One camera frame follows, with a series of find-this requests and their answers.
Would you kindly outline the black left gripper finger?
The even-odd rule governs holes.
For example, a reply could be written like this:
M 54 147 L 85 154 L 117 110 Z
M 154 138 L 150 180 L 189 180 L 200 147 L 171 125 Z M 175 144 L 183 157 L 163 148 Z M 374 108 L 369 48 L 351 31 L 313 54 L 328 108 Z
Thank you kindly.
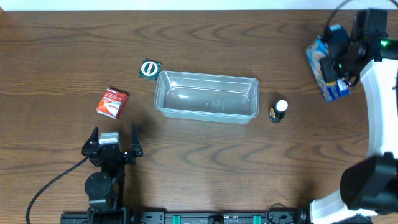
M 132 146 L 140 146 L 136 126 L 134 124 L 131 126 L 131 145 Z
M 98 143 L 98 127 L 95 127 L 91 136 L 89 137 L 89 143 L 90 144 L 97 144 Z

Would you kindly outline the blue medicine box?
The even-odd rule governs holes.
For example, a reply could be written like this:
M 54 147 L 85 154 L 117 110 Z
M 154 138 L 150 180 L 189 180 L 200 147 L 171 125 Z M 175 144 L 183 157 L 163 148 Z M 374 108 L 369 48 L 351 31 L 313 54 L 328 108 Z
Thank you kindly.
M 325 82 L 323 79 L 320 60 L 328 56 L 327 44 L 324 44 L 320 39 L 315 39 L 313 43 L 306 48 L 305 54 L 319 89 L 327 103 L 351 94 L 348 85 L 343 82 L 343 79 L 338 79 L 333 82 Z

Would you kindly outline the small dark bottle white cap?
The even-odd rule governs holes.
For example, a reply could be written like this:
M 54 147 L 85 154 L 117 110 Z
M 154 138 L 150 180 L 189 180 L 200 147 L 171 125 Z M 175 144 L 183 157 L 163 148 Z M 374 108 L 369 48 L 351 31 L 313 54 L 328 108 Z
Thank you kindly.
M 279 123 L 285 116 L 288 103 L 285 100 L 279 100 L 273 104 L 269 110 L 269 118 L 273 123 Z

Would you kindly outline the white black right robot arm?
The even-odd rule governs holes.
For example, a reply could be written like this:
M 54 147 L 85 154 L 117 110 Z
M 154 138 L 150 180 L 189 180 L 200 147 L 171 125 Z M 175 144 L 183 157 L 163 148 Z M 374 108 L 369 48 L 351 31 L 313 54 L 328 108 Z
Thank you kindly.
M 388 12 L 358 11 L 351 32 L 327 24 L 305 53 L 327 102 L 360 83 L 366 95 L 369 146 L 365 160 L 343 172 L 340 187 L 314 200 L 311 223 L 370 223 L 397 211 L 397 41 Z

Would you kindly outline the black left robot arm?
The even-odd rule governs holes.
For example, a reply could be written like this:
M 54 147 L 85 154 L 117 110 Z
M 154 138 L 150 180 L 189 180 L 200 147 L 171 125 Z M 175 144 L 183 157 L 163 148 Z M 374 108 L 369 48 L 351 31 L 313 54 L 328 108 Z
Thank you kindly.
M 123 203 L 125 166 L 143 156 L 136 127 L 131 128 L 130 151 L 121 151 L 119 133 L 99 133 L 94 128 L 81 153 L 101 170 L 85 182 L 89 197 L 88 223 L 137 223 L 137 215 Z

